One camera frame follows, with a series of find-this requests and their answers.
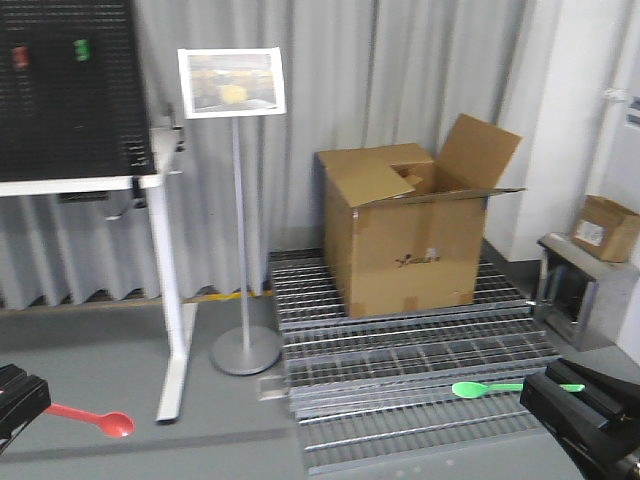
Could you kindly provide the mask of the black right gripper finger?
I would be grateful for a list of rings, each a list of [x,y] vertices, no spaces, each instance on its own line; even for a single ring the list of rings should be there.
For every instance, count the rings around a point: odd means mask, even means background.
[[[639,385],[565,358],[551,362],[545,375],[558,384],[583,384],[577,397],[600,415],[638,415]]]
[[[608,420],[542,373],[525,378],[520,403],[585,479],[635,477],[635,419]]]

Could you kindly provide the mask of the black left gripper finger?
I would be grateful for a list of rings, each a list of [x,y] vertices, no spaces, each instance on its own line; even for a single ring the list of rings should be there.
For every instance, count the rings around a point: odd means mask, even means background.
[[[1,367],[1,452],[51,405],[48,382],[15,364]]]

